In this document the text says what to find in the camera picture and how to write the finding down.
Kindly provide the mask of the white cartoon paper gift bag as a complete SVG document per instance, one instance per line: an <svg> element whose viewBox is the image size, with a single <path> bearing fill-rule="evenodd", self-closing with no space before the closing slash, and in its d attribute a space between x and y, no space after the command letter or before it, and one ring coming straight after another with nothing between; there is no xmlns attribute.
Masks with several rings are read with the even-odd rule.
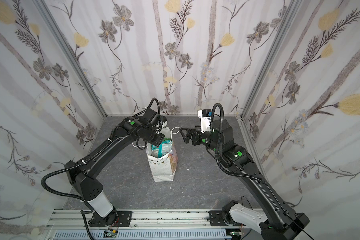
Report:
<svg viewBox="0 0 360 240"><path fill-rule="evenodd" d="M170 182L174 180L178 163L178 156L173 140L175 129L176 127L171 130L168 126L164 126L161 130L161 133L165 135L165 138L170 139L173 144L172 150L165 156L154 158L151 156L152 145L147 145L146 153L154 182Z"/></svg>

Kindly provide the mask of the teal snack packet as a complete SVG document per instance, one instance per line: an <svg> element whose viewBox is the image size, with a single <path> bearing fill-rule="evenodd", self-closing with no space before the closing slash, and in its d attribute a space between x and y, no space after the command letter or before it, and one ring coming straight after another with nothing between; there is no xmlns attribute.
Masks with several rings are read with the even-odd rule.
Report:
<svg viewBox="0 0 360 240"><path fill-rule="evenodd" d="M151 156L154 158L161 158L172 150L172 146L172 141L168 138L165 138L158 147L152 145Z"/></svg>

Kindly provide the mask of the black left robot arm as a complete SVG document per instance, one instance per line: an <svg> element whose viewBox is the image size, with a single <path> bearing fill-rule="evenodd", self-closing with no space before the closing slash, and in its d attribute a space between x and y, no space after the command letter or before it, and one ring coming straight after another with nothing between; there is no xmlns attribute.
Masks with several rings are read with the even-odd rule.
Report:
<svg viewBox="0 0 360 240"><path fill-rule="evenodd" d="M165 135L156 131L167 122L166 117L156 115L150 121L147 117L127 117L115 126L110 136L83 160L70 161L65 166L74 167L67 175L81 201L95 212L94 218L103 226L114 226L119 220L116 208L104 193L104 186L97 176L124 148L140 139L159 146Z"/></svg>

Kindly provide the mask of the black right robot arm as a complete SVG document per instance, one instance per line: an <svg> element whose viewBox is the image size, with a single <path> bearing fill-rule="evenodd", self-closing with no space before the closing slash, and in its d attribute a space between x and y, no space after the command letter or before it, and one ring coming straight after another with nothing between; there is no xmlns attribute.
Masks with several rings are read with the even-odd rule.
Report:
<svg viewBox="0 0 360 240"><path fill-rule="evenodd" d="M218 216L210 213L211 224L243 225L258 232L264 240L293 240L309 224L304 213L297 213L270 186L247 150L236 144L227 120L211 123L210 130L200 126L180 128L186 144L203 145L227 175L238 178L259 203L262 211L244 207L238 201L226 204Z"/></svg>

